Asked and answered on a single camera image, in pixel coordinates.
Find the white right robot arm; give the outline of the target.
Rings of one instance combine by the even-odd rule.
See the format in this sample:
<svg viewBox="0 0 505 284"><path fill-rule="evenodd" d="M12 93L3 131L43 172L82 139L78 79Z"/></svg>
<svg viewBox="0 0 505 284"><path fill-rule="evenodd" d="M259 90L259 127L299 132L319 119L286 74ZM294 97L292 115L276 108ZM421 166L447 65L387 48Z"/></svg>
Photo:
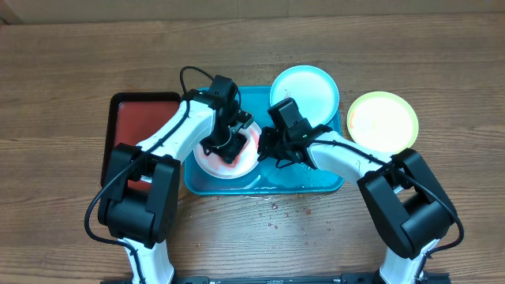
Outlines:
<svg viewBox="0 0 505 284"><path fill-rule="evenodd" d="M449 283L445 274L424 270L427 259L442 251L439 241L461 220L448 195L422 156L407 148L396 155L379 153L343 138L326 125L297 130L265 127L261 159L290 166L304 163L356 185L386 257L370 283Z"/></svg>

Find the black tray with red liquid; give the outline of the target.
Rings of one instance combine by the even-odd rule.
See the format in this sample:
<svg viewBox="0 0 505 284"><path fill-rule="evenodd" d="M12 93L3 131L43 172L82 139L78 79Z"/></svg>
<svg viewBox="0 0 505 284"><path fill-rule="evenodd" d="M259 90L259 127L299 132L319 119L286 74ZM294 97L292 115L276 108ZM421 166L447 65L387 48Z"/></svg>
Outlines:
<svg viewBox="0 0 505 284"><path fill-rule="evenodd" d="M100 184L106 184L113 148L120 143L136 145L168 122L179 108L177 92L120 92L110 100L107 135Z"/></svg>

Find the light blue plate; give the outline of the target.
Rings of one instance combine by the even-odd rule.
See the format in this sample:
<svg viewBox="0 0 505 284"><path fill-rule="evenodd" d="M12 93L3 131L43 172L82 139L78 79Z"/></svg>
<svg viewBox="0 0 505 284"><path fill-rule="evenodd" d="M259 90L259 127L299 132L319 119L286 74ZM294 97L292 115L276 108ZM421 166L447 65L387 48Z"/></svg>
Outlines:
<svg viewBox="0 0 505 284"><path fill-rule="evenodd" d="M339 108L339 89L333 78L315 66L296 65L281 72L270 90L270 105L293 98L312 127L328 124Z"/></svg>

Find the white plate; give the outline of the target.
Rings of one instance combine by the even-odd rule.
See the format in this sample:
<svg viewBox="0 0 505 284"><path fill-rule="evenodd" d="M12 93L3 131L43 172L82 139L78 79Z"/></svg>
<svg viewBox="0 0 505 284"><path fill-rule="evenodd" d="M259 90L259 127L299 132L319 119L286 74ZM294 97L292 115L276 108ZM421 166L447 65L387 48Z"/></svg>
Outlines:
<svg viewBox="0 0 505 284"><path fill-rule="evenodd" d="M217 154L205 155L200 144L194 148L194 157L198 165L215 178L234 179L240 178L251 172L258 164L258 143L261 134L258 124L253 122L247 129L238 131L246 138L246 143L239 155L231 163L225 163Z"/></svg>

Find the yellow plate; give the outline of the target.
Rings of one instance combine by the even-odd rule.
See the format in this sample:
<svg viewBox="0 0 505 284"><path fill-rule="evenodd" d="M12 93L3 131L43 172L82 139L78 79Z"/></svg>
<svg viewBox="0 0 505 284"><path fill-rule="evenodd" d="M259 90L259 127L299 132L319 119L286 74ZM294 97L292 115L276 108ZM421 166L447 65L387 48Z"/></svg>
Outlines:
<svg viewBox="0 0 505 284"><path fill-rule="evenodd" d="M390 92L369 92L348 110L346 125L353 141L366 148L399 153L415 143L419 121L402 97Z"/></svg>

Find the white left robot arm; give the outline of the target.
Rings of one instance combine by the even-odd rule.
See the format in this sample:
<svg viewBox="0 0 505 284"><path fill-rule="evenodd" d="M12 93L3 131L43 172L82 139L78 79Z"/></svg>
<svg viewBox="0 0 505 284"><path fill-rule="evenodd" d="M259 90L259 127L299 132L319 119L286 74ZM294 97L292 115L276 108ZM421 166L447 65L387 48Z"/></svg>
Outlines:
<svg viewBox="0 0 505 284"><path fill-rule="evenodd" d="M242 131L252 123L235 99L186 99L152 136L113 148L103 187L88 208L110 231L107 243L127 252L131 283L176 281L166 236L177 214L181 164L197 145L233 163L248 145Z"/></svg>

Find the teal plastic tray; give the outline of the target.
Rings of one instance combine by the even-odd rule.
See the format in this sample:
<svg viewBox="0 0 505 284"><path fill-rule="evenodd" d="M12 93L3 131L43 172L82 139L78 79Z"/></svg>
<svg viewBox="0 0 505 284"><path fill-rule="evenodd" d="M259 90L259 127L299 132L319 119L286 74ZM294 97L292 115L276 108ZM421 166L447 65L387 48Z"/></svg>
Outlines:
<svg viewBox="0 0 505 284"><path fill-rule="evenodd" d="M241 108L253 114L260 128L273 126L267 113L270 107L270 86L241 86ZM311 192L334 192L344 179L305 164L294 164L282 169L275 167L275 159L265 159L248 174L234 179L220 179L204 171L193 152L185 160L184 182L189 191L201 196L269 195Z"/></svg>

